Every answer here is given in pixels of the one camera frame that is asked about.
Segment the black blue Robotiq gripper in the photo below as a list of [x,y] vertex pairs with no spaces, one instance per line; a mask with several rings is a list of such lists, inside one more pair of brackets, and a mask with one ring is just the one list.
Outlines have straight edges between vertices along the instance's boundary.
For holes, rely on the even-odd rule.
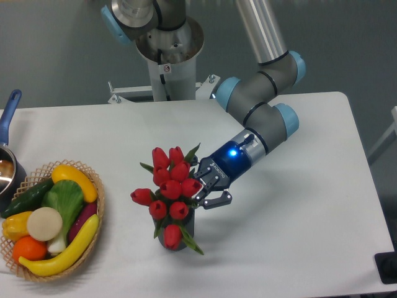
[[[238,143],[228,141],[206,158],[196,155],[190,160],[191,166],[199,164],[194,179],[201,181],[204,187],[194,196],[194,200],[204,209],[213,209],[231,204],[233,196],[228,188],[252,166],[251,158],[246,151],[247,141]],[[219,192],[218,197],[210,197],[212,192]]]

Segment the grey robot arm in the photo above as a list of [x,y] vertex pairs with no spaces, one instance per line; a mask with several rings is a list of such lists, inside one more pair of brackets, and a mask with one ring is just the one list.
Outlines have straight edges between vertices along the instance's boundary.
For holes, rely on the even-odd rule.
[[[193,180],[198,184],[187,195],[190,207],[229,204],[230,184],[299,127],[290,106],[269,102],[304,77],[305,62],[285,46],[266,1],[237,1],[236,6],[259,71],[245,81],[231,77],[202,86],[243,130],[206,158],[187,155],[197,167]],[[196,57],[204,38],[201,26],[187,16],[184,1],[112,1],[101,15],[110,33],[120,43],[135,43],[147,61],[155,101],[197,98]]]

